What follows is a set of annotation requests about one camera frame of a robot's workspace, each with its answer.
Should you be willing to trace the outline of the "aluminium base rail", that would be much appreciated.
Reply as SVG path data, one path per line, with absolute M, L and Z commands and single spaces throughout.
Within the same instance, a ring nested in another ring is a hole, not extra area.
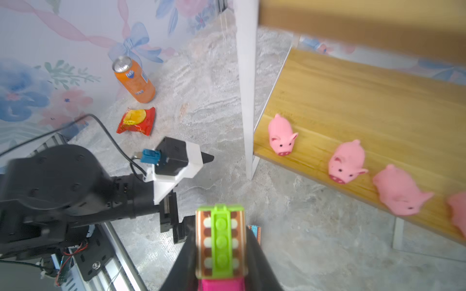
M 110 222 L 91 226 L 87 236 L 85 246 L 68 249 L 71 257 L 57 253 L 35 263 L 55 291 L 148 289 Z

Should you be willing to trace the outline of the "wooden two-tier shelf white frame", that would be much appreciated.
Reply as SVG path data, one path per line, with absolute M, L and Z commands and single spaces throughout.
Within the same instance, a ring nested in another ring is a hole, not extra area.
M 234 13 L 249 179 L 267 160 L 383 209 L 371 175 L 395 164 L 434 197 L 419 214 L 396 218 L 393 247 L 402 249 L 406 221 L 466 242 L 445 201 L 466 187 L 465 87 L 292 46 L 262 113 L 254 116 L 258 26 L 293 32 L 295 44 L 303 35 L 322 36 L 465 65 L 464 1 L 236 1 Z M 277 113 L 299 134 L 287 156 L 269 145 L 268 125 Z M 369 172 L 335 183 L 328 163 L 342 143 L 356 139 Z

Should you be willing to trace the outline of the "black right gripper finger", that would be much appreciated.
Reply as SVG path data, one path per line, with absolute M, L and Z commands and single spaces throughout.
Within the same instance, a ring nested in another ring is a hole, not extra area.
M 283 291 L 251 229 L 246 229 L 247 291 Z

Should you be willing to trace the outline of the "red snack packet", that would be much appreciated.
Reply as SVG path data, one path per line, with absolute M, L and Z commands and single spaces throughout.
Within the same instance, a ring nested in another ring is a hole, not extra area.
M 116 132 L 139 132 L 146 136 L 150 136 L 154 127 L 156 117 L 156 109 L 129 109 L 123 115 Z

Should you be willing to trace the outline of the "pink pig toy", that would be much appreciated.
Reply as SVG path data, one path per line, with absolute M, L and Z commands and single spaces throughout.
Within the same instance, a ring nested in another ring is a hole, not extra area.
M 447 204 L 452 209 L 452 223 L 456 226 L 463 236 L 466 236 L 466 193 L 461 192 L 449 196 Z
M 293 132 L 292 126 L 286 118 L 277 113 L 268 125 L 268 133 L 269 145 L 277 155 L 287 156 L 291 154 L 299 134 Z
M 373 184 L 380 201 L 396 216 L 415 215 L 434 197 L 433 192 L 422 192 L 409 173 L 393 164 L 376 174 Z
M 332 181 L 338 184 L 348 184 L 359 175 L 369 172 L 364 169 L 365 150 L 356 139 L 342 143 L 334 152 L 328 163 L 328 174 Z

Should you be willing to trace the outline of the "orange soda can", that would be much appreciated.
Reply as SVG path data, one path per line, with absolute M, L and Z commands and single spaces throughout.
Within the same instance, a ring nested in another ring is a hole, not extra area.
M 139 102 L 149 103 L 154 99 L 155 87 L 141 66 L 128 56 L 118 57 L 112 64 L 117 80 Z

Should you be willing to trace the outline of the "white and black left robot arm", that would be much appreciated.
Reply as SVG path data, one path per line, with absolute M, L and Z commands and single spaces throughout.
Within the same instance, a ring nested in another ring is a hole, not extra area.
M 12 160 L 1 175 L 1 256 L 44 257 L 67 247 L 84 247 L 90 227 L 108 221 L 160 214 L 161 231 L 175 243 L 194 227 L 179 221 L 175 193 L 155 204 L 154 185 L 139 175 L 112 177 L 78 145 L 59 145 Z

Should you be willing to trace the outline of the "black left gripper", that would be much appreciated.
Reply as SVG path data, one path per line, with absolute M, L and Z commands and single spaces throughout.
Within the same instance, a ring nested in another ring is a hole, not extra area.
M 154 183 L 142 181 L 141 175 L 114 177 L 106 208 L 97 214 L 88 215 L 87 222 L 133 219 L 155 213 L 160 214 L 160 232 L 172 229 L 174 244 L 184 243 L 160 290 L 197 291 L 195 215 L 184 217 L 179 223 L 177 194 L 173 190 L 158 205 L 154 203 Z

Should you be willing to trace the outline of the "pink green toy car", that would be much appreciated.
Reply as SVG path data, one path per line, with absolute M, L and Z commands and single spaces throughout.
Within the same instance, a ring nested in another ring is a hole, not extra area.
M 195 276 L 199 291 L 244 291 L 248 274 L 245 209 L 201 206 L 195 214 Z

